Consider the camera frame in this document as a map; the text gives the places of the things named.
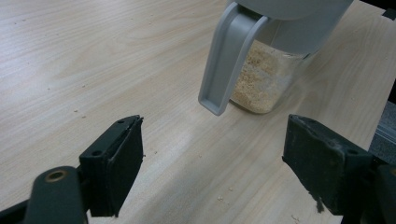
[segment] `light wood grain surface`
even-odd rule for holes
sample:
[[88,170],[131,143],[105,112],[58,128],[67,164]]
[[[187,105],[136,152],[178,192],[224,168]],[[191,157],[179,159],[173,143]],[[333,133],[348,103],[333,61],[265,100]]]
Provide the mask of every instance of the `light wood grain surface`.
[[282,162],[288,114],[368,148],[396,76],[396,22],[354,2],[275,111],[197,102],[225,1],[0,2],[0,209],[139,114],[147,157],[119,218],[91,223],[340,223]]

